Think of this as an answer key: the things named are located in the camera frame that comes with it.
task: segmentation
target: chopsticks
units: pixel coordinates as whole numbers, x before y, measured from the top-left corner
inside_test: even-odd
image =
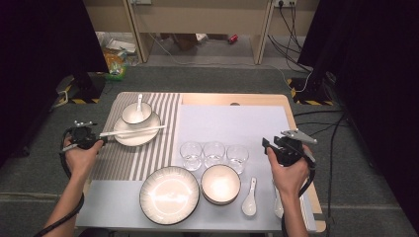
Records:
[[[141,129],[135,129],[135,130],[121,130],[121,131],[102,132],[101,134],[99,134],[99,137],[121,135],[121,134],[128,134],[128,133],[136,133],[136,132],[160,129],[160,128],[164,128],[164,127],[166,127],[166,125],[151,126],[151,127],[145,127],[145,128],[141,128]]]

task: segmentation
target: clear glass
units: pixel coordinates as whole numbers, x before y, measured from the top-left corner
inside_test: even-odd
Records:
[[[185,142],[184,144],[182,144],[180,152],[185,169],[189,171],[196,171],[201,168],[201,165],[203,164],[203,147],[199,142]]]
[[[219,141],[208,142],[204,146],[205,165],[207,168],[224,163],[225,147]]]
[[[231,167],[237,174],[241,174],[246,167],[249,159],[249,152],[242,145],[232,145],[227,149],[227,165]]]

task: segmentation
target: handheld controller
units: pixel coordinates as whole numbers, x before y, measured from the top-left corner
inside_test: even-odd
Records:
[[[262,139],[262,146],[265,147],[265,154],[267,154],[266,148],[271,147],[277,156],[279,164],[288,167],[303,157],[308,163],[310,170],[314,169],[315,159],[309,151],[302,148],[302,142],[305,141],[316,144],[317,140],[311,138],[298,129],[282,131],[281,134],[283,135],[281,138],[277,136],[274,137],[274,143],[278,147],[271,145],[266,138]]]
[[[74,122],[74,126],[68,128],[65,132],[65,135],[69,133],[71,135],[71,144],[69,146],[63,147],[62,151],[65,152],[76,146],[82,149],[90,149],[98,140],[103,140],[104,145],[108,142],[107,137],[96,137],[96,134],[92,132],[90,126],[97,125],[96,123],[89,122]]]

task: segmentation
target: striped placemat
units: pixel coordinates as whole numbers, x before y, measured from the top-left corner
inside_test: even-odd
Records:
[[[182,102],[180,93],[142,93],[142,101],[160,116],[162,124],[157,136],[142,146],[125,146],[113,136],[104,146],[90,175],[91,180],[142,181],[154,171],[172,164],[177,113]],[[115,122],[126,106],[137,102],[137,92],[118,94],[103,132],[113,131]]]

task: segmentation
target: yellow and black tape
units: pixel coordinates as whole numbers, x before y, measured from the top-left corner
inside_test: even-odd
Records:
[[[65,92],[67,92],[68,97],[68,103],[71,104],[78,104],[78,105],[84,105],[84,104],[98,104],[99,98],[77,98],[77,93],[74,93],[73,91],[77,91],[77,87],[73,87],[74,79],[71,80],[70,84],[65,88]],[[59,100],[59,103],[63,103],[65,101],[65,98],[61,98]]]
[[[329,99],[329,96],[313,96],[310,93],[304,93],[304,92],[298,92],[294,87],[293,87],[293,80],[292,79],[288,79],[287,80],[289,83],[289,86],[291,89],[291,95],[293,97],[293,101],[297,104],[302,104],[302,105],[311,105],[311,106],[333,106],[333,102]]]

